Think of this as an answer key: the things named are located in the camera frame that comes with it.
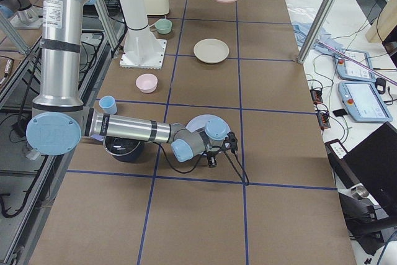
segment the black pot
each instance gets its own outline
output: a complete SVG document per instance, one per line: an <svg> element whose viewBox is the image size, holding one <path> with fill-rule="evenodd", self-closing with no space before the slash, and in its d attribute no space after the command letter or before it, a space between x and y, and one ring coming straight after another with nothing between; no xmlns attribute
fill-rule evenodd
<svg viewBox="0 0 397 265"><path fill-rule="evenodd" d="M106 136L104 147L118 161L134 163L141 155L145 143L138 140Z"/></svg>

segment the blue joint cap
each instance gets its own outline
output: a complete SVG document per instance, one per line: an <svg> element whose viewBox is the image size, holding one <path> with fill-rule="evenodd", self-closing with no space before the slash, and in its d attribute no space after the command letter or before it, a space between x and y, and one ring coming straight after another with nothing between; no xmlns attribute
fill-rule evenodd
<svg viewBox="0 0 397 265"><path fill-rule="evenodd" d="M177 139L171 143L172 152L181 163L193 158L193 151L184 140Z"/></svg>
<svg viewBox="0 0 397 265"><path fill-rule="evenodd" d="M11 18L14 15L14 12L12 10L10 10L8 7L6 6L0 6L0 13L3 14L3 16L6 19Z"/></svg>
<svg viewBox="0 0 397 265"><path fill-rule="evenodd" d="M95 3L97 2L97 0L88 0L85 5L86 6L93 6Z"/></svg>
<svg viewBox="0 0 397 265"><path fill-rule="evenodd" d="M81 138L80 125L72 117L58 112L45 112L33 117L27 125L30 146L45 155L63 155Z"/></svg>
<svg viewBox="0 0 397 265"><path fill-rule="evenodd" d="M205 133L215 141L222 141L228 135L228 125L219 118L210 119L204 126Z"/></svg>

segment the light blue cup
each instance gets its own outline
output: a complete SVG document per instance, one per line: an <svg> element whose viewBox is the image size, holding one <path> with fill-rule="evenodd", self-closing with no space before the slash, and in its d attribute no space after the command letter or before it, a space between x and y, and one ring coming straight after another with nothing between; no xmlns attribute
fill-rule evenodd
<svg viewBox="0 0 397 265"><path fill-rule="evenodd" d="M105 113L112 115L117 113L116 100L112 96L104 96L100 99L99 107L101 107Z"/></svg>
<svg viewBox="0 0 397 265"><path fill-rule="evenodd" d="M169 34L172 29L172 22L168 19L159 19L154 23L154 27L159 34Z"/></svg>

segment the light blue bowl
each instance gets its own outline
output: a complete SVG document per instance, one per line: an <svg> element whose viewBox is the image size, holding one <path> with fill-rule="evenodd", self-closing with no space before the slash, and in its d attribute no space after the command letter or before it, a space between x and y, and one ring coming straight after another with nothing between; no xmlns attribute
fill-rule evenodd
<svg viewBox="0 0 397 265"><path fill-rule="evenodd" d="M154 23L154 26L159 34L169 34L172 29L172 22L168 19L159 19Z"/></svg>

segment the white plate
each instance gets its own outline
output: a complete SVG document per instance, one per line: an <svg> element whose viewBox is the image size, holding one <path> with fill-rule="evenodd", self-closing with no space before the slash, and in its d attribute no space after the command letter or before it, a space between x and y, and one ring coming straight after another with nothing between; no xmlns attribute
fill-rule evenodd
<svg viewBox="0 0 397 265"><path fill-rule="evenodd" d="M194 55L205 63L218 63L229 55L229 47L221 40L206 38L195 44Z"/></svg>
<svg viewBox="0 0 397 265"><path fill-rule="evenodd" d="M215 116L215 115L211 115L211 114L203 114L203 115L199 115L197 117L194 117L191 121L189 121L189 123L186 125L187 130L192 133L195 132L196 130L198 130L199 128L202 128L205 126L205 124L212 118L217 118L220 119L222 121L224 121L221 117ZM226 126L228 127L228 133L230 132L230 127L229 125L226 123L226 121L224 121Z"/></svg>

